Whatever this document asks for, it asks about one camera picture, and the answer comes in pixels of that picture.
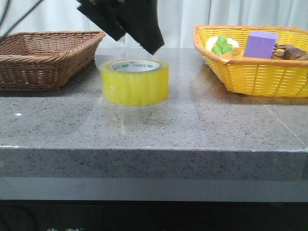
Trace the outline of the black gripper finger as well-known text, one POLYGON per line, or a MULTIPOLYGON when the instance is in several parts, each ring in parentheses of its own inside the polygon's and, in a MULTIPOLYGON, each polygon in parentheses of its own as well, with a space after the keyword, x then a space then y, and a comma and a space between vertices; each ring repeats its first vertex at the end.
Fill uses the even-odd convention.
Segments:
POLYGON ((121 27, 150 54, 164 45, 156 0, 121 0, 113 4, 121 27))
POLYGON ((77 9, 115 41, 125 35, 125 30, 119 25, 115 15, 107 9, 106 5, 93 4, 90 0, 78 0, 78 2, 80 6, 77 9))

